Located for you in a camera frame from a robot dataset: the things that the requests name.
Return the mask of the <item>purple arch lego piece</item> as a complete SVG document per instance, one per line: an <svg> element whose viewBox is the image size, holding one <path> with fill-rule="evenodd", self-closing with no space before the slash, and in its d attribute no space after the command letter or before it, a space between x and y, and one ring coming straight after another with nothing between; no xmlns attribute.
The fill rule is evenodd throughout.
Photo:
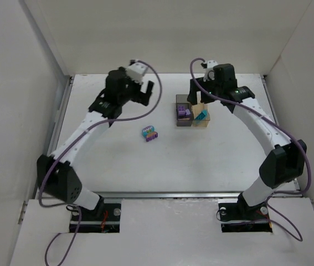
<svg viewBox="0 0 314 266"><path fill-rule="evenodd" d="M177 117L185 117L185 109L187 109L185 105L178 104L176 107Z"/></svg>

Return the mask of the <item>teal lego with purple arch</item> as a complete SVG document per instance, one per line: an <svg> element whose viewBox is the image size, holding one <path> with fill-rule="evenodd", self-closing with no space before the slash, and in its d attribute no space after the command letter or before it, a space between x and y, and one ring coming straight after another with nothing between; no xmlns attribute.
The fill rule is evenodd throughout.
<svg viewBox="0 0 314 266"><path fill-rule="evenodd" d="M194 118L195 121L208 121L209 120L209 112L206 109L203 109L199 114Z"/></svg>

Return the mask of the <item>teal purple lego stack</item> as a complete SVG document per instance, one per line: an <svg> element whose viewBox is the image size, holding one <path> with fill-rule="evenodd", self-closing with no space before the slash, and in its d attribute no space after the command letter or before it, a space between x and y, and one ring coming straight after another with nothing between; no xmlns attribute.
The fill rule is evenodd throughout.
<svg viewBox="0 0 314 266"><path fill-rule="evenodd" d="M155 131L155 128L152 125L144 127L141 131L141 134L145 138L146 142L158 138L158 132Z"/></svg>

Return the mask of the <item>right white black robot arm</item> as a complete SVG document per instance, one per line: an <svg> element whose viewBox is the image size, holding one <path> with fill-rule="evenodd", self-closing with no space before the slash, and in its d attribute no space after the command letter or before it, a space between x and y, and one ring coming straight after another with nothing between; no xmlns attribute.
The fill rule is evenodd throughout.
<svg viewBox="0 0 314 266"><path fill-rule="evenodd" d="M264 150L266 158L259 167L258 178L238 197L244 209L257 207L284 183L303 174L307 146L275 124L247 86L238 85L233 65L202 58L198 61L205 73L191 78L188 101L196 105L219 100L246 125Z"/></svg>

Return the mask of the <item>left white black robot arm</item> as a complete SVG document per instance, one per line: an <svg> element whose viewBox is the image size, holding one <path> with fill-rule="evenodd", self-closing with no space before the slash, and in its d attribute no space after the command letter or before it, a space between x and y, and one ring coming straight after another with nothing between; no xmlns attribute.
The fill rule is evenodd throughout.
<svg viewBox="0 0 314 266"><path fill-rule="evenodd" d="M132 61L126 68L108 73L105 87L89 106L88 111L71 136L50 155L37 160L37 181L40 193L47 193L66 204L75 205L94 218L103 210L104 198L82 184L76 167L88 148L115 121L119 121L122 107L129 101L147 106L154 83L149 81L142 92L143 77L148 66Z"/></svg>

